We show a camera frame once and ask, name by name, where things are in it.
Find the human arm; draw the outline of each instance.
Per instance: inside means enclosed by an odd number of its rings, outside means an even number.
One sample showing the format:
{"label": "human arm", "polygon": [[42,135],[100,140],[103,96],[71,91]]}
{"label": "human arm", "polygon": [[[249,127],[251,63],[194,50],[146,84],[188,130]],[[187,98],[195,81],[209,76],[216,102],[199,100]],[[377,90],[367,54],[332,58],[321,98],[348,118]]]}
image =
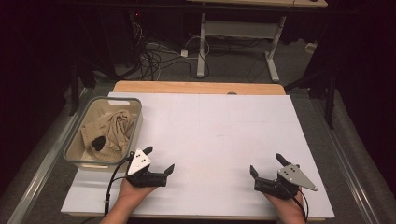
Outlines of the human arm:
{"label": "human arm", "polygon": [[[293,199],[282,200],[269,194],[263,194],[268,201],[275,207],[276,212],[282,223],[284,224],[300,224],[305,223],[302,209]],[[303,204],[303,195],[299,191],[295,199]]]}
{"label": "human arm", "polygon": [[119,197],[110,212],[102,219],[101,223],[126,223],[136,207],[155,189],[156,187],[135,188],[126,179],[122,179]]}

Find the floor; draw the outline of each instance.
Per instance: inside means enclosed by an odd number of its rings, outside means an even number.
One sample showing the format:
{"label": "floor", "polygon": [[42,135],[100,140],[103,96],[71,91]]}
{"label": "floor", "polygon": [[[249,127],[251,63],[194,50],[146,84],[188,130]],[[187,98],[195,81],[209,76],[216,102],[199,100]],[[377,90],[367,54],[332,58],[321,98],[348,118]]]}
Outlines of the floor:
{"label": "floor", "polygon": [[[263,60],[262,50],[270,48],[266,40],[255,46],[246,44],[219,43],[211,47],[212,54],[206,58],[210,68],[208,77],[196,79],[190,71],[196,71],[195,60],[183,60],[186,63],[161,64],[161,70],[154,73],[154,79],[160,81],[208,81],[208,82],[238,82],[238,83],[272,83],[268,68]],[[311,58],[304,51],[304,41],[290,45],[280,44],[276,51],[276,67],[280,76],[279,84],[285,86],[300,78]],[[161,54],[162,62],[175,58],[174,54]],[[126,70],[118,65],[121,73]],[[103,74],[95,73],[97,85],[94,89],[81,89],[80,105],[98,95],[107,95],[115,82],[106,79]],[[130,77],[139,77],[136,73]],[[352,122],[344,109],[342,98],[336,94],[334,108],[334,130],[328,128],[323,119],[323,99],[310,99],[307,90],[292,90],[288,92],[296,113],[301,122],[305,138],[314,156],[323,183],[327,188],[329,199],[335,213],[335,218],[320,223],[396,223],[395,202],[385,181],[376,170],[364,145],[361,143]],[[61,136],[67,133],[68,125],[73,121],[68,113],[71,108],[70,93],[65,93],[68,99],[64,111],[54,121],[48,132],[22,166],[15,180],[10,184],[0,202],[0,223],[14,223],[21,220],[25,223],[98,223],[99,217],[71,217],[62,214],[64,197],[77,170],[73,164],[63,159]],[[32,187],[33,176],[37,172],[44,174],[43,185],[34,186],[37,193],[27,191]],[[24,204],[23,195],[34,195],[31,202]],[[134,219],[133,223],[237,223],[231,221],[213,220],[166,220],[166,219]],[[244,221],[238,223],[256,223]]]}

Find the table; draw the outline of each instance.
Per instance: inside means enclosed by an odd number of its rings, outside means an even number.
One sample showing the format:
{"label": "table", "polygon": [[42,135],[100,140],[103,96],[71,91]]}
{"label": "table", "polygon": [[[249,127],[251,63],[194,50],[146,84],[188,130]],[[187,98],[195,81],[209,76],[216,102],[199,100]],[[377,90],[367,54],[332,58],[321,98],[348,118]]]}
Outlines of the table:
{"label": "table", "polygon": [[[189,0],[192,2],[222,3],[222,4],[243,4],[253,6],[270,6],[270,7],[318,7],[325,8],[327,3],[324,0],[313,2],[310,0]],[[286,16],[281,16],[276,24],[262,24],[256,22],[235,22],[235,21],[207,21],[205,13],[201,18],[201,41],[200,55],[198,57],[197,76],[205,76],[205,36],[206,35],[225,35],[225,36],[243,36],[252,38],[273,39],[272,46],[265,51],[265,59],[271,78],[274,82],[279,81],[279,75],[274,63],[274,54],[282,34],[286,21]]]}
{"label": "table", "polygon": [[[262,177],[276,176],[281,166],[275,151],[290,161],[298,158],[302,170],[318,186],[318,192],[304,191],[311,202],[311,219],[333,217],[292,103],[281,86],[122,81],[114,91],[111,96],[133,96],[142,101],[144,121],[137,146],[153,144],[150,159],[156,162],[150,170],[163,171],[171,162],[176,164],[167,187],[150,194],[134,211],[135,217],[275,219],[272,205],[253,190],[254,181],[248,171],[252,164]],[[229,116],[224,116],[224,109]],[[173,128],[161,121],[169,121]],[[265,151],[257,148],[263,141]],[[101,216],[110,175],[78,170],[62,212]],[[117,197],[118,186],[117,182],[113,184],[110,204]]]}

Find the beige cloth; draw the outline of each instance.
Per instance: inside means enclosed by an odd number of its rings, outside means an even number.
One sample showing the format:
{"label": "beige cloth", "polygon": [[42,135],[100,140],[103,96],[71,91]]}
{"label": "beige cloth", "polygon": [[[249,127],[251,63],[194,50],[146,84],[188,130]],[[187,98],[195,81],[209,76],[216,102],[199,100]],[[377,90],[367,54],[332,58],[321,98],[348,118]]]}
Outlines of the beige cloth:
{"label": "beige cloth", "polygon": [[[132,133],[135,119],[136,115],[131,115],[128,110],[122,109],[85,124],[81,128],[85,149],[95,160],[120,161],[126,153],[128,136]],[[96,151],[91,146],[91,142],[100,136],[104,136],[106,142],[100,151]]]}

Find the gray carpet floor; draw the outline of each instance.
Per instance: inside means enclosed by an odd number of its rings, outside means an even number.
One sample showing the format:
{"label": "gray carpet floor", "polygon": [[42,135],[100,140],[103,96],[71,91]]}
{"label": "gray carpet floor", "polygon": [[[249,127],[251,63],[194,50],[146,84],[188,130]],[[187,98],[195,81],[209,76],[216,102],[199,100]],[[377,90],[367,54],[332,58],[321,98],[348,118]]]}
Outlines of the gray carpet floor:
{"label": "gray carpet floor", "polygon": [[[280,84],[286,85],[300,78],[310,60],[304,52],[306,43],[299,41],[288,46],[279,45],[275,60],[280,76]],[[175,63],[157,72],[155,78],[161,81],[209,81],[236,83],[271,83],[268,68],[263,61],[262,52],[270,43],[262,41],[254,48],[233,49],[221,57],[206,58],[209,76],[197,80],[190,76],[186,63]],[[211,52],[221,53],[216,48]],[[162,60],[174,58],[174,55],[162,54]],[[196,71],[196,61],[189,61],[191,71]],[[81,106],[94,96],[106,96],[115,82],[97,75],[97,85],[84,93]],[[335,218],[320,223],[396,223],[396,206],[393,195],[384,179],[376,170],[364,145],[361,143],[352,122],[347,116],[342,98],[336,94],[334,108],[334,130],[330,130],[323,121],[323,99],[309,99],[307,90],[289,92],[297,116],[302,125],[305,138],[312,151],[323,183],[327,189]],[[54,121],[40,143],[20,169],[0,202],[0,223],[7,223],[23,193],[32,181],[36,170],[48,153],[59,134],[64,130],[70,101],[64,111]],[[340,160],[340,154],[346,161]],[[40,190],[25,223],[99,223],[100,218],[71,217],[60,212],[64,198],[73,181],[77,167],[57,158],[46,184]],[[360,191],[366,198],[359,198]],[[174,220],[174,219],[133,219],[133,223],[261,223],[257,221],[218,221],[218,220]]]}

